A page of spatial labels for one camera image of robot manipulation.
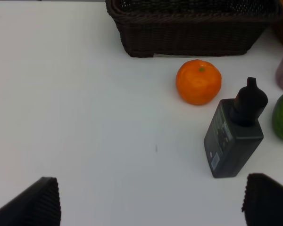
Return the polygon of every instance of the black pump cap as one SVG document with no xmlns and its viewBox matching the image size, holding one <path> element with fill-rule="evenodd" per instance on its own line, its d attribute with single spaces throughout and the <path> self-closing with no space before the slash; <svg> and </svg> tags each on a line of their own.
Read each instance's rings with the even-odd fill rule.
<svg viewBox="0 0 283 226">
<path fill-rule="evenodd" d="M 240 126 L 253 125 L 268 103 L 266 94 L 257 87 L 256 78 L 248 77 L 234 100 L 230 110 L 230 119 Z"/>
</svg>

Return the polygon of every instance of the white table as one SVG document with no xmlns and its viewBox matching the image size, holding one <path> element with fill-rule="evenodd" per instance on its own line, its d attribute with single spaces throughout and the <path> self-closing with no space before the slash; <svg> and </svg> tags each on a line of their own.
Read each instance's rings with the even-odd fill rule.
<svg viewBox="0 0 283 226">
<path fill-rule="evenodd" d="M 184 103 L 187 58 L 130 58 L 103 2 L 0 2 L 0 207 L 58 178 L 62 226 L 245 226 L 246 177 L 283 183 L 271 114 L 283 47 L 266 32 L 244 56 L 210 57 L 223 87 Z M 203 138 L 220 99 L 256 77 L 265 139 L 237 177 L 214 179 Z"/>
</svg>

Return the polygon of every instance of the bottle label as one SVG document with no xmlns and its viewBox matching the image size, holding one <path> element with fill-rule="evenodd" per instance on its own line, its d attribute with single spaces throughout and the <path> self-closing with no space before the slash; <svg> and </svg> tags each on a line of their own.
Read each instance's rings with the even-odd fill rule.
<svg viewBox="0 0 283 226">
<path fill-rule="evenodd" d="M 216 169 L 220 162 L 220 157 L 227 150 L 232 139 L 233 136 L 226 123 L 223 109 L 219 107 L 211 122 L 206 139 L 206 147 L 209 151 L 207 154 L 211 159 L 209 162 L 213 170 Z"/>
</svg>

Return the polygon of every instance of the black bottle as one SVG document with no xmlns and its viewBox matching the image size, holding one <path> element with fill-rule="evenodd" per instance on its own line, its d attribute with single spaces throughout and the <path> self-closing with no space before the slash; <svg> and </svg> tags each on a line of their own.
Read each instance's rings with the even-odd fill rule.
<svg viewBox="0 0 283 226">
<path fill-rule="evenodd" d="M 215 178 L 235 177 L 263 140 L 258 117 L 266 94 L 249 77 L 235 99 L 219 102 L 204 138 L 208 164 Z"/>
</svg>

